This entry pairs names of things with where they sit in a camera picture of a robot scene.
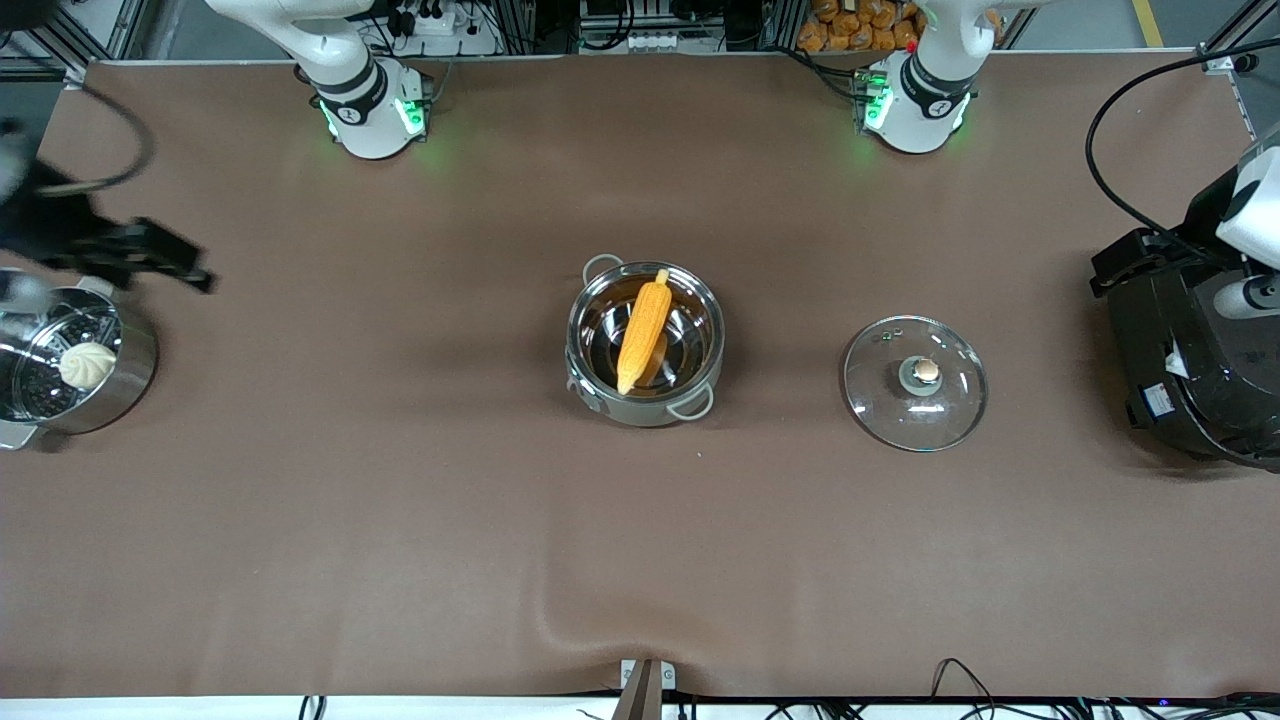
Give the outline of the glass pot lid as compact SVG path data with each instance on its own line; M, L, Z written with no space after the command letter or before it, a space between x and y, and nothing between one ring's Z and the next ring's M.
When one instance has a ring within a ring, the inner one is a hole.
M977 351L928 316L887 316L863 328L846 347L840 380L861 429L914 454L960 445L989 404Z

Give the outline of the yellow corn cob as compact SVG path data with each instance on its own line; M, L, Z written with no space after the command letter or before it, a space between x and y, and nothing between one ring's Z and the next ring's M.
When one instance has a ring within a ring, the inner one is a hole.
M630 395L643 383L653 354L664 337L671 301L669 270L662 268L634 300L616 364L616 389L620 395Z

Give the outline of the stainless steel steamer pot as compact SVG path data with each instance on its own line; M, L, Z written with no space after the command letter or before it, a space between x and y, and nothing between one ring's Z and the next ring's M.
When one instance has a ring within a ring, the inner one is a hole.
M116 354L110 377L93 391L67 386L58 372L60 355L83 342ZM0 451L114 423L142 398L156 364L154 328L106 281L83 277L51 287L15 268L0 269Z

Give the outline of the black rice cooker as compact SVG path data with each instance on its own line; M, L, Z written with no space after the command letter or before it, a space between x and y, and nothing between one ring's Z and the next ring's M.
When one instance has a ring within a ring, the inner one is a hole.
M1103 301L1134 428L1198 460L1280 474L1280 315L1231 319L1215 306L1219 291L1254 275L1162 268Z

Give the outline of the white steamed bun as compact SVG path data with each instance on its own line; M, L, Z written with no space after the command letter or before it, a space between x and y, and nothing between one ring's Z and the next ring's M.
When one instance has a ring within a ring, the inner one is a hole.
M70 346L58 359L61 382L83 391L96 389L110 377L115 365L116 354L95 342Z

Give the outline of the orange snack bags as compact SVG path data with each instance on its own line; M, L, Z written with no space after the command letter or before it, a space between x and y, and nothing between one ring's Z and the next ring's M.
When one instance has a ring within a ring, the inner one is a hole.
M913 51L931 23L911 0L808 0L795 36L804 53Z

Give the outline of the aluminium frame profile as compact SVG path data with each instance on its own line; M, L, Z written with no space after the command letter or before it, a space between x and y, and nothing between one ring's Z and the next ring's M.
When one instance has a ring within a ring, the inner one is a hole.
M1225 76L1245 128L1257 138L1280 123L1280 47L1245 51L1244 46L1280 38L1280 0L1242 0L1228 20L1198 46L1198 53L1231 51L1204 61L1210 76Z
M0 81L79 85L90 65L146 56L168 0L0 0Z

